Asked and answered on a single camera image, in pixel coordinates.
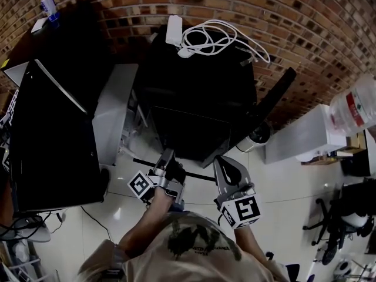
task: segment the white cable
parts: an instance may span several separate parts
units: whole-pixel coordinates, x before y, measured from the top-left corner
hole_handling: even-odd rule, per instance
[[[226,31],[224,31],[220,27],[215,26],[213,24],[223,25],[223,26],[225,26],[227,28],[230,28],[234,32],[234,35],[233,36],[229,35]],[[225,37],[221,38],[217,42],[214,42],[213,39],[211,38],[211,36],[206,32],[206,30],[205,30],[206,28],[216,29],[216,30],[224,33]],[[192,33],[192,32],[202,33],[206,37],[205,43],[204,44],[199,44],[199,45],[192,45],[188,41],[188,35],[190,33]],[[244,43],[243,41],[237,39],[237,34],[238,33],[240,33],[241,35],[243,35],[246,39],[252,41],[252,43],[255,43],[259,48],[261,48],[261,50],[264,51],[264,53],[267,55],[267,59],[265,59],[263,56],[261,56],[250,45],[248,45],[247,43]],[[248,49],[250,49],[251,54],[254,53],[260,59],[262,59],[265,63],[270,63],[269,53],[267,53],[267,51],[259,43],[257,43],[256,41],[254,41],[253,39],[251,39],[249,36],[247,36],[244,33],[242,33],[239,29],[237,29],[236,27],[234,27],[230,23],[228,23],[226,21],[222,21],[222,20],[215,20],[215,19],[214,20],[208,20],[208,21],[205,21],[205,22],[203,22],[201,24],[198,24],[198,25],[196,25],[194,27],[188,28],[187,30],[185,30],[183,32],[182,44],[181,44],[180,47],[183,48],[183,49],[184,48],[187,49],[191,53],[198,53],[198,54],[201,54],[201,55],[210,56],[210,55],[216,55],[216,54],[220,53],[223,49],[225,49],[226,47],[228,47],[229,45],[231,45],[235,41],[238,42],[238,43],[243,44],[244,46],[246,46]],[[201,51],[201,49],[203,49],[203,48],[210,48],[210,47],[211,47],[211,52],[202,52]]]

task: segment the beige t-shirt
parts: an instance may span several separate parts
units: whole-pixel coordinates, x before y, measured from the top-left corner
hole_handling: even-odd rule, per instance
[[[103,271],[119,268],[121,261],[125,275],[113,281],[289,281],[285,267],[274,261],[263,266],[216,223],[192,212],[171,214],[146,251],[133,259],[104,241],[81,267],[77,281],[107,281]]]

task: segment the yellow sticker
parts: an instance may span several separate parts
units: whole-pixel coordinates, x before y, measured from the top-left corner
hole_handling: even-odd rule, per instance
[[[8,62],[9,62],[9,59],[6,59],[6,60],[4,61],[4,63],[2,63],[1,68],[4,68]]]

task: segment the red label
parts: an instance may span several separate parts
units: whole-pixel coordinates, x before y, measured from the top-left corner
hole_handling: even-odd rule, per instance
[[[357,126],[362,126],[364,124],[364,121],[357,110],[357,106],[355,105],[353,93],[350,92],[346,95],[346,101],[351,115],[353,116],[352,118],[354,118],[355,120],[355,123],[357,124]]]

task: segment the white marker cube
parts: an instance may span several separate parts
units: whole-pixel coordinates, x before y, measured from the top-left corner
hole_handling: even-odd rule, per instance
[[[128,182],[128,187],[138,199],[141,199],[150,188],[153,188],[153,183],[139,170]]]
[[[221,213],[226,218],[231,228],[253,224],[261,217],[258,195],[252,194],[235,200],[222,203]]]

